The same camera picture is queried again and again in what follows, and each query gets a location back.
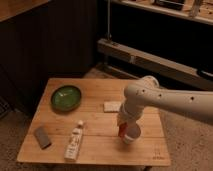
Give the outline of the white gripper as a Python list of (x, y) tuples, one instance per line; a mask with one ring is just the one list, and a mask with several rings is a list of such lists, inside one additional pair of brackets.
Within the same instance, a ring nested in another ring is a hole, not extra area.
[(141, 118), (142, 113), (142, 107), (133, 108), (122, 103), (117, 115), (117, 126), (120, 127), (122, 124), (129, 125), (136, 122)]

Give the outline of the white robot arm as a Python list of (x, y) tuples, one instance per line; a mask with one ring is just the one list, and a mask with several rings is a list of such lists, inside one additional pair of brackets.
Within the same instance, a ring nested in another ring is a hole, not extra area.
[(153, 76), (145, 76), (124, 88), (125, 100), (120, 106), (117, 125), (139, 120), (143, 110), (156, 107), (177, 114), (185, 114), (213, 125), (213, 92), (162, 89)]

